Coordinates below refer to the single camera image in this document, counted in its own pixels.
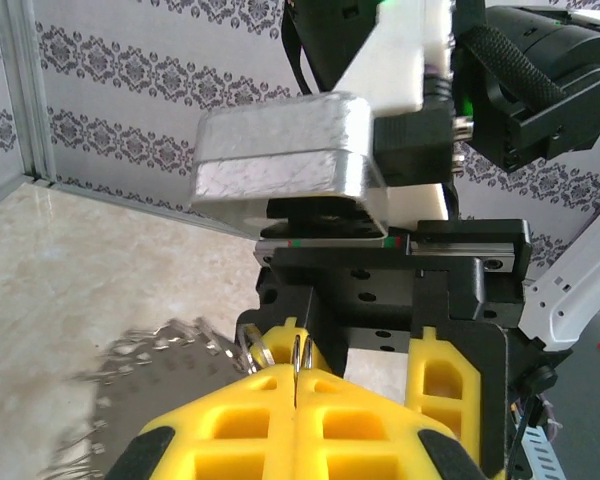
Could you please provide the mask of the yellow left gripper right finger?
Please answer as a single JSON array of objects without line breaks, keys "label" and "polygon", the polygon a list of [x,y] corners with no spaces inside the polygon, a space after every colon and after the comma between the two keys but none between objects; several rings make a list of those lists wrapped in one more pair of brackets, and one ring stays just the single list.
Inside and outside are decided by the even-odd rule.
[{"label": "yellow left gripper right finger", "polygon": [[322,370],[297,383],[299,479],[483,479],[446,425]]}]

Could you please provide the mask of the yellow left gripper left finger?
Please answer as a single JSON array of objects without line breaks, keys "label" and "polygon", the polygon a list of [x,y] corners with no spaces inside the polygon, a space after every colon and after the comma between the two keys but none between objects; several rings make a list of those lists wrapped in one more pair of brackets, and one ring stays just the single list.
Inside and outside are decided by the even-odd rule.
[{"label": "yellow left gripper left finger", "polygon": [[292,479],[292,367],[245,377],[143,426],[107,479]]}]

